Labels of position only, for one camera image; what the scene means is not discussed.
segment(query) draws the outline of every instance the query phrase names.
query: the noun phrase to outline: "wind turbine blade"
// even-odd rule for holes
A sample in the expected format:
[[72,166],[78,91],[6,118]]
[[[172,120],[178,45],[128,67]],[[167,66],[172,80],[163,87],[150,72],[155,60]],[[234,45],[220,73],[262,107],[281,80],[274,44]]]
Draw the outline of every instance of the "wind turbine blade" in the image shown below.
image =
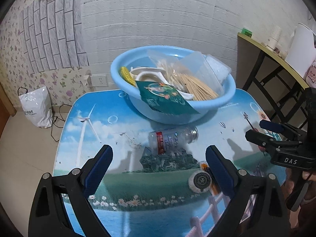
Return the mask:
[[81,157],[81,151],[82,151],[82,144],[83,144],[83,138],[84,138],[84,132],[86,130],[87,121],[83,122],[79,145],[78,145],[78,153],[77,153],[77,160],[76,160],[76,167],[80,167],[80,157]]
[[90,115],[91,115],[91,113],[92,113],[92,111],[93,111],[93,109],[94,109],[94,106],[95,106],[95,104],[93,105],[93,107],[92,107],[92,109],[91,109],[91,111],[90,111],[90,113],[89,113],[89,115],[88,115],[88,118],[90,117]]
[[95,135],[96,138],[98,139],[98,141],[99,141],[100,143],[102,143],[101,140],[100,140],[100,138],[99,138],[98,135],[97,135],[97,132],[94,130],[94,128],[93,128],[93,126],[92,126],[91,120],[88,119],[87,121],[88,121],[88,123],[89,123],[89,125],[90,125],[90,127],[91,127],[92,132],[94,133],[94,135]]

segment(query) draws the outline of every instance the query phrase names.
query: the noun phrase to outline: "tile floor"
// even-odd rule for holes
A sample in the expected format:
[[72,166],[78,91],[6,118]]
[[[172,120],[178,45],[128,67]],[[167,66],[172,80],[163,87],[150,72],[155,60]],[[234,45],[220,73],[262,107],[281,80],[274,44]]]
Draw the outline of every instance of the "tile floor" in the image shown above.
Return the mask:
[[[53,128],[59,139],[62,129]],[[21,234],[27,237],[29,213],[41,176],[53,172],[58,142],[51,129],[34,126],[23,112],[10,117],[0,139],[0,201]]]

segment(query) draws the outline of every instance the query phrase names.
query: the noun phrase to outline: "white fence print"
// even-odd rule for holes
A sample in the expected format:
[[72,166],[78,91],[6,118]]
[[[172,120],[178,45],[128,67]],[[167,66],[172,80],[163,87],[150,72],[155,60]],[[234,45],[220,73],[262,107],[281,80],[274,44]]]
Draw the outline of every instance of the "white fence print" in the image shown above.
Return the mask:
[[[190,230],[190,232],[188,232],[188,234],[185,237],[206,237],[211,232],[211,230],[213,229],[214,226],[211,229],[209,229],[209,231],[204,235],[203,230],[202,230],[202,224],[205,222],[205,220],[210,215],[212,215],[214,225],[215,225],[218,222],[219,218],[221,217],[221,215],[218,212],[217,204],[221,200],[224,200],[224,204],[225,204],[225,208],[226,208],[228,203],[230,202],[230,198],[225,196],[222,192],[216,198],[214,196],[210,195],[208,197],[208,200],[209,200],[210,206],[207,209],[207,211],[205,212],[205,214],[201,218],[199,218],[197,216],[191,217],[190,225],[191,225],[192,229]],[[246,220],[248,217],[250,217],[254,201],[255,201],[255,195],[252,195],[249,198],[249,201],[248,201],[248,204],[246,206],[245,213],[241,219],[241,222]]]

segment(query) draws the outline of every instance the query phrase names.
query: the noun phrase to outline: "wind turbine print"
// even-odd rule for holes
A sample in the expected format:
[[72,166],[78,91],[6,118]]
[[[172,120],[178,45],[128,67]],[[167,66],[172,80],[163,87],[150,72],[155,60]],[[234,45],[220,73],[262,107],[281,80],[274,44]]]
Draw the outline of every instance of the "wind turbine print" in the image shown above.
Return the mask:
[[83,122],[83,126],[82,126],[81,135],[80,135],[80,140],[79,140],[79,145],[78,145],[78,153],[77,153],[76,167],[80,167],[80,157],[81,157],[81,151],[82,151],[82,144],[83,144],[84,132],[86,131],[87,123],[90,125],[91,130],[92,130],[92,132],[94,133],[94,135],[96,136],[96,138],[98,139],[98,141],[99,141],[100,143],[102,143],[101,140],[100,140],[100,138],[98,137],[96,131],[94,130],[93,125],[92,125],[91,120],[90,120],[90,116],[91,116],[91,113],[92,113],[92,111],[93,111],[93,109],[94,109],[94,106],[95,106],[95,104],[93,105],[93,107],[92,107],[92,109],[91,109],[89,115],[88,115],[86,118],[84,118],[84,117],[77,117],[77,119],[79,119],[80,122]]

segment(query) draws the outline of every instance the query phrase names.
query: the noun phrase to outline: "green packet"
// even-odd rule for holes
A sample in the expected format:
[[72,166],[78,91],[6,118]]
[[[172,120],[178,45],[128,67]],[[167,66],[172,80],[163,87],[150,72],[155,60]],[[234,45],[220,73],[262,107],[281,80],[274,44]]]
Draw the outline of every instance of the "green packet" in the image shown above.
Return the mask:
[[173,86],[149,81],[136,81],[136,84],[142,100],[154,111],[172,115],[199,114]]

